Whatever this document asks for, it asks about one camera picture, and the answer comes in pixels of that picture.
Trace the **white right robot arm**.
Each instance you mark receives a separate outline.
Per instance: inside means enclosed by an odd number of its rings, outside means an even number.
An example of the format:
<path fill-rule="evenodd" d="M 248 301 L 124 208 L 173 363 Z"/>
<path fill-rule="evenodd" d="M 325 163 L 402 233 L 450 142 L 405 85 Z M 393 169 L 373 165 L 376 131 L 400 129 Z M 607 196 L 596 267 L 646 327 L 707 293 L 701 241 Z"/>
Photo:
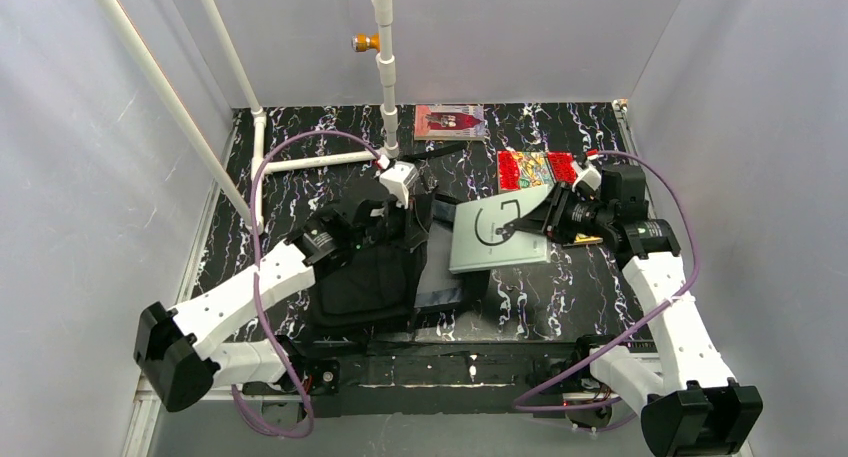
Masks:
<path fill-rule="evenodd" d="M 601 238 L 644 311 L 617 337 L 516 398 L 517 411 L 542 413 L 531 397 L 581 371 L 606 385 L 638 417 L 655 456 L 739 453 L 763 411 L 753 385 L 738 382 L 714 346 L 684 273 L 670 224 L 649 216 L 646 178 L 634 165 L 604 167 L 589 184 L 557 183 L 508 195 L 516 217 L 506 234 L 525 231 L 565 243 Z"/>

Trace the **black student backpack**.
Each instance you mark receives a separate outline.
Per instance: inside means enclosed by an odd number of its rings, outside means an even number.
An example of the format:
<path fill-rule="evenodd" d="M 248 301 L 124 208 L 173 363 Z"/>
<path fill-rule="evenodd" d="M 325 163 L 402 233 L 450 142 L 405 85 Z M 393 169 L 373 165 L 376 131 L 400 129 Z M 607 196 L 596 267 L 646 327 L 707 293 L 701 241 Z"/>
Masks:
<path fill-rule="evenodd" d="M 394 197 L 365 177 L 340 198 Z M 448 269 L 458 199 L 420 180 L 409 207 L 403 242 L 343 249 L 335 238 L 332 200 L 287 240 L 305 255 L 316 283 L 309 290 L 310 324 L 341 333 L 385 322 L 416 323 L 420 314 L 454 310 L 486 294 L 488 270 L 453 274 Z"/>

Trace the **pale green Gatsby book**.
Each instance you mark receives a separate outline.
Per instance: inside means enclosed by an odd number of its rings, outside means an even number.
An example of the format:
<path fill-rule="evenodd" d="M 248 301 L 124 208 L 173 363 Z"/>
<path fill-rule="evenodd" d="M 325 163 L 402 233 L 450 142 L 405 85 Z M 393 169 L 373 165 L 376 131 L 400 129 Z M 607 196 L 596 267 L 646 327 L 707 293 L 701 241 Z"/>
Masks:
<path fill-rule="evenodd" d="M 453 274 L 548 263 L 552 246 L 537 227 L 516 227 L 548 197 L 541 185 L 460 203 L 455 208 L 449 271 Z"/>

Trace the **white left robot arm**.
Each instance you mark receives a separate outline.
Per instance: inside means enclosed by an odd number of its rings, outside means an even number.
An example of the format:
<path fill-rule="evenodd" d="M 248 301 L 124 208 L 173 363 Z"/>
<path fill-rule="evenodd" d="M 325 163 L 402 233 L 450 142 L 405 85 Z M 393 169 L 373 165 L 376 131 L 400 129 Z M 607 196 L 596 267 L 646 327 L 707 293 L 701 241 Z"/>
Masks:
<path fill-rule="evenodd" d="M 335 203 L 318 210 L 266 256 L 201 297 L 171 308 L 155 302 L 139 317 L 134 360 L 169 412 L 183 411 L 213 388 L 277 382 L 282 345 L 228 337 L 268 307 L 349 269 L 371 250 L 419 247 L 428 228 L 417 203 Z"/>

